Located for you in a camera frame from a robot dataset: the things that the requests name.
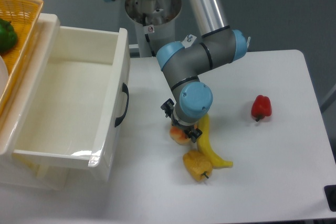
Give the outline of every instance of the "banana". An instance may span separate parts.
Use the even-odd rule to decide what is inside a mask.
[[[209,141],[209,121],[209,115],[206,114],[198,122],[198,128],[202,131],[202,135],[196,141],[198,151],[210,160],[214,168],[232,167],[233,162],[222,159],[212,150]]]

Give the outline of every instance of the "wicker basket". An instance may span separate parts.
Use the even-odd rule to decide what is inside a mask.
[[[12,22],[18,37],[17,44],[1,55],[8,69],[9,79],[0,97],[0,126],[6,114],[5,108],[10,106],[29,60],[34,27],[42,6],[42,0],[0,0],[0,18]]]

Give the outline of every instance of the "white drawer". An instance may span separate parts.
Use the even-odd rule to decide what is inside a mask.
[[[127,111],[129,69],[125,29],[60,27],[12,139],[13,156],[44,169],[89,169],[96,179],[107,180],[120,128],[115,122],[119,118],[120,124]]]

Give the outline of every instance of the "drawer handle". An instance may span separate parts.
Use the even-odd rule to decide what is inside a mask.
[[[124,111],[123,115],[121,117],[115,119],[116,121],[114,123],[114,127],[118,127],[122,123],[122,121],[124,120],[124,118],[126,116],[127,109],[128,109],[128,102],[129,102],[129,99],[130,99],[130,94],[128,92],[128,87],[125,83],[122,84],[122,92],[124,92],[127,95],[126,108],[125,108],[125,111]]]

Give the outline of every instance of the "silver cylinder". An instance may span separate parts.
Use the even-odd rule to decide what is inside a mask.
[[[190,0],[202,35],[228,26],[220,0]]]

